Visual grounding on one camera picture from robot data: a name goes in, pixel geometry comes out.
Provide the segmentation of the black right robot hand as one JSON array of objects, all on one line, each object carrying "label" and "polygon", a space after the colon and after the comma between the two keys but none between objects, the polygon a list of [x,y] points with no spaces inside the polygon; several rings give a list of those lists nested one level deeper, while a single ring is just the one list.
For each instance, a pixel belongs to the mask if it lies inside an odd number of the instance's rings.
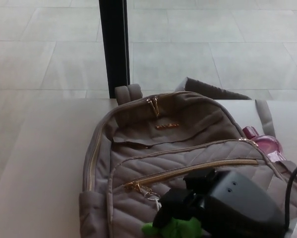
[{"label": "black right robot hand", "polygon": [[185,188],[172,188],[160,198],[154,228],[179,228],[183,235],[206,231],[213,238],[283,238],[289,230],[267,192],[239,172],[202,169],[183,180]]}]

